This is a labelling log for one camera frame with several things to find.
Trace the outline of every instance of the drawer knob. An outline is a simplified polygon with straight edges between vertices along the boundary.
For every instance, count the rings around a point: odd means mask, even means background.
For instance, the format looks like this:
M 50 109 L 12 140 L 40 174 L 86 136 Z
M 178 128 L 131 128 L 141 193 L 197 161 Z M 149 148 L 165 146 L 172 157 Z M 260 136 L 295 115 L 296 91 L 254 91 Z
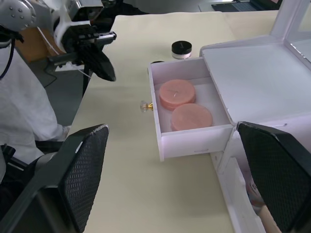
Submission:
M 154 110 L 154 105 L 152 103 L 147 103 L 145 101 L 142 101 L 140 103 L 140 110 L 145 113 L 147 112 L 148 110 L 151 110 L 153 111 Z

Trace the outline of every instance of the mirror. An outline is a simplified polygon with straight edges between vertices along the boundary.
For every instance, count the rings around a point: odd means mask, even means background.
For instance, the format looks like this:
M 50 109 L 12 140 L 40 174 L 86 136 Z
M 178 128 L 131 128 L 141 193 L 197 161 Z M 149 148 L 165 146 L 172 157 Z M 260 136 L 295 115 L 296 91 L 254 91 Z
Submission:
M 311 62 L 311 3 L 304 1 L 293 22 L 288 41 L 302 56 Z

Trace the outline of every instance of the floor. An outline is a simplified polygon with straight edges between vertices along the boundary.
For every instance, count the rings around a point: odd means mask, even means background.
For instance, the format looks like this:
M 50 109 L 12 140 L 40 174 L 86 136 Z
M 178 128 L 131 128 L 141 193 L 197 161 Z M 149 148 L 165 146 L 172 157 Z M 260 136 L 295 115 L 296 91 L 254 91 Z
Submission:
M 198 5 L 202 2 L 228 0 L 125 0 L 125 2 L 139 7 L 145 12 L 163 14 L 170 12 L 199 12 Z M 43 72 L 45 61 L 29 64 L 32 71 L 45 86 L 54 77 Z M 55 111 L 59 124 L 71 125 L 82 99 L 83 77 L 78 71 L 55 72 L 57 80 L 46 88 L 51 105 Z

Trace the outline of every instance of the pink candle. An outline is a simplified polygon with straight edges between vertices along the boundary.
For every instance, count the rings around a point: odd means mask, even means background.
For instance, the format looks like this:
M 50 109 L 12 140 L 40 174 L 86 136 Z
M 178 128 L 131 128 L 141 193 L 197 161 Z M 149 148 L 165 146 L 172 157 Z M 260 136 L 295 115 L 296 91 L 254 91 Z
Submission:
M 209 127 L 212 122 L 213 117 L 206 107 L 195 103 L 187 103 L 173 111 L 171 128 L 173 131 L 192 130 Z
M 185 103 L 195 102 L 195 88 L 187 80 L 175 79 L 164 83 L 159 95 L 161 105 L 171 111 Z

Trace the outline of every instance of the table surface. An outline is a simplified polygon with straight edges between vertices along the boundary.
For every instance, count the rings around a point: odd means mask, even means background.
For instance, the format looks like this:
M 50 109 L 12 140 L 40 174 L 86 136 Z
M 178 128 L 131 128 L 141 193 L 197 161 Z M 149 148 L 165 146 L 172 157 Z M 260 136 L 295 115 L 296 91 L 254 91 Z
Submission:
M 208 154 L 160 162 L 147 67 L 169 61 L 171 44 L 187 40 L 193 55 L 208 44 L 268 34 L 276 12 L 120 16 L 118 38 L 105 48 L 117 81 L 92 77 L 70 133 L 109 125 L 103 173 L 86 233 L 234 232 Z

